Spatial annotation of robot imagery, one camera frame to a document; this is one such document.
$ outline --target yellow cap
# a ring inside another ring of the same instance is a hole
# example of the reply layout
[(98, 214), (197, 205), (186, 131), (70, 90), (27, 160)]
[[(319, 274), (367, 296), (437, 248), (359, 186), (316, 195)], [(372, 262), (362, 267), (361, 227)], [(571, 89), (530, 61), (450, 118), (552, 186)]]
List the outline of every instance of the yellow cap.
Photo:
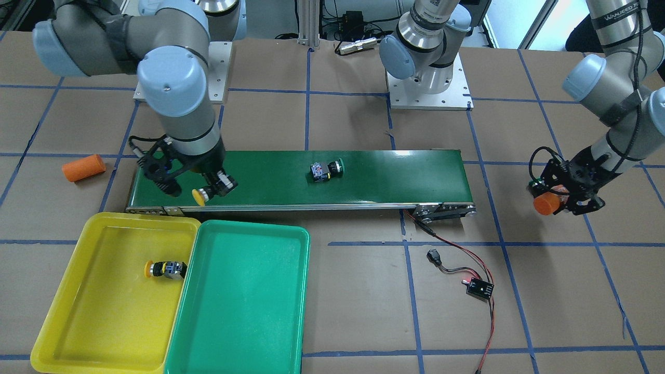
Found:
[(194, 197), (196, 204), (199, 204), (199, 206), (205, 206), (205, 198), (203, 197), (201, 191), (196, 189), (192, 190), (192, 196)]
[(152, 261), (146, 262), (146, 267), (143, 268), (143, 275), (146, 276), (146, 278), (150, 278), (150, 266), (152, 265)]
[(533, 207), (544, 216), (548, 216), (561, 207), (561, 199), (552, 192), (546, 192), (533, 199)]

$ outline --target small motor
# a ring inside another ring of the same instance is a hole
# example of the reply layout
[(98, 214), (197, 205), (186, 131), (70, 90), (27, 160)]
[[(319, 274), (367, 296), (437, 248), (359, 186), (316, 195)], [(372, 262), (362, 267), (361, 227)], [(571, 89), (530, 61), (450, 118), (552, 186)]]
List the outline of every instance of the small motor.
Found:
[(144, 275), (146, 278), (161, 277), (175, 279), (184, 279), (187, 272), (187, 265), (184, 262), (177, 261), (163, 261), (163, 262), (146, 262), (144, 268)]
[(342, 176), (344, 174), (344, 162), (341, 158), (332, 161), (327, 166), (321, 165), (320, 162), (311, 164), (312, 177), (315, 182), (326, 182), (333, 176)]

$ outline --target orange foam cylinder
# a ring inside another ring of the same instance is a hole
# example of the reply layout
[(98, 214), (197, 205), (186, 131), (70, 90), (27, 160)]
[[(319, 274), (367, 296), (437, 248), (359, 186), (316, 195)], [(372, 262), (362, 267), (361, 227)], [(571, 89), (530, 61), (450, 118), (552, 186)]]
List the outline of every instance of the orange foam cylinder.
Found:
[(563, 202), (558, 195), (552, 192), (546, 192), (535, 199), (533, 199), (533, 207), (536, 211), (544, 216), (548, 216), (556, 212)]
[(95, 174), (106, 171), (106, 165), (102, 157), (98, 154), (92, 154), (88, 157), (79, 158), (76, 161), (68, 162), (63, 165), (63, 173), (69, 182), (76, 182), (83, 178), (88, 178)]

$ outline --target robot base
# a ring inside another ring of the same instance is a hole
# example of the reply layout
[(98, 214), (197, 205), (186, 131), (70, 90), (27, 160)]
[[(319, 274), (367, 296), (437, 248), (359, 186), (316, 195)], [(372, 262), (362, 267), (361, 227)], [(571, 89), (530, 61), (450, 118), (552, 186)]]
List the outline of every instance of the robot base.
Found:
[[(231, 47), (230, 41), (214, 41), (210, 43), (208, 50), (208, 60), (210, 71), (208, 72), (208, 94), (213, 104), (223, 104), (226, 93), (226, 83), (231, 66)], [(142, 87), (139, 83), (134, 91), (134, 99), (146, 101), (141, 94)]]
[(390, 91), (390, 107), (393, 109), (423, 109), (423, 110), (467, 110), (473, 108), (473, 101), (466, 82), (462, 60), (455, 57), (455, 75), (450, 81), (450, 87), (439, 94), (426, 94), (413, 78), (397, 79), (386, 73), (388, 77), (388, 90)]

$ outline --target yellow tray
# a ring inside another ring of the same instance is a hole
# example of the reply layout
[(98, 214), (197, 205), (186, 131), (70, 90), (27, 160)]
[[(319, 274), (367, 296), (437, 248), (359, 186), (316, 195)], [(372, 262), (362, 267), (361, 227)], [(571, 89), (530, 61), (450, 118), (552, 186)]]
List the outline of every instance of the yellow tray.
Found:
[(163, 373), (183, 281), (146, 278), (189, 263), (192, 218), (99, 213), (83, 228), (30, 361), (43, 373)]

